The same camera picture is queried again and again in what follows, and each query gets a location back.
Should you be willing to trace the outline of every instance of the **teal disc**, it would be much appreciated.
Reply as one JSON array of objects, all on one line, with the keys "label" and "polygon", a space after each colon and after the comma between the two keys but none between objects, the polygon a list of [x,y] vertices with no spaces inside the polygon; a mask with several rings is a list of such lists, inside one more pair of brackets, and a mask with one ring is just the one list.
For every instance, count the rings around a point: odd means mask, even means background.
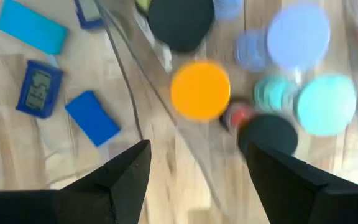
[{"label": "teal disc", "polygon": [[307,132],[332,136],[343,132],[351,123],[356,103],[353,81],[340,73],[327,73],[304,87],[295,108]]}]

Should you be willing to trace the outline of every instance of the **digital numbers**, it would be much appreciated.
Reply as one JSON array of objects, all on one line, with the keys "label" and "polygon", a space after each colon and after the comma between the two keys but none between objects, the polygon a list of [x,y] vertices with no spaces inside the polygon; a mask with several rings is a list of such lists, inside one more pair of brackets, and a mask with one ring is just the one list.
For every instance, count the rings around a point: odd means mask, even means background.
[{"label": "digital numbers", "polygon": [[50,79],[50,75],[46,73],[40,71],[34,73],[25,101],[26,106],[34,110],[42,110],[44,108],[45,100],[48,96]]}]

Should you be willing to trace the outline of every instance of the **light blue block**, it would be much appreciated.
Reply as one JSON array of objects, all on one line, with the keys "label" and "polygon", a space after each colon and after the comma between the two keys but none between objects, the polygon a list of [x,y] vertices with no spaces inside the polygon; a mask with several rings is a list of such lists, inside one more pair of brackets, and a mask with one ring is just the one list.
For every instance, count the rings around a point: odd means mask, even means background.
[{"label": "light blue block", "polygon": [[0,30],[52,55],[62,51],[68,32],[66,27],[13,0],[5,0],[2,6]]}]

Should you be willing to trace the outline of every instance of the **orange disc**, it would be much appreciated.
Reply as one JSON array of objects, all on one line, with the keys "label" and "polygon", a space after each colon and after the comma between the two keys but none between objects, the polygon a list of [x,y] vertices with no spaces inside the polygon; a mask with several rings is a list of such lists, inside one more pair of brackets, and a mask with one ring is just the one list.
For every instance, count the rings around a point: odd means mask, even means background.
[{"label": "orange disc", "polygon": [[230,100],[230,81],[222,67],[202,61],[185,65],[171,84],[173,106],[184,117],[197,121],[218,118]]}]

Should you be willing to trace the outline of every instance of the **blue sponge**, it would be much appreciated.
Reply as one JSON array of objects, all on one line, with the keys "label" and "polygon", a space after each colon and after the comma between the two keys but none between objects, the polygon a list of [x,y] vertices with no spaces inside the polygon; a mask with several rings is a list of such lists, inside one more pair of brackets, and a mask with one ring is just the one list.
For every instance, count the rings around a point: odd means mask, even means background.
[{"label": "blue sponge", "polygon": [[0,30],[52,55],[61,52],[67,36],[67,28],[13,0],[2,6]]},{"label": "blue sponge", "polygon": [[66,105],[66,110],[96,147],[120,132],[91,90],[77,96]]}]

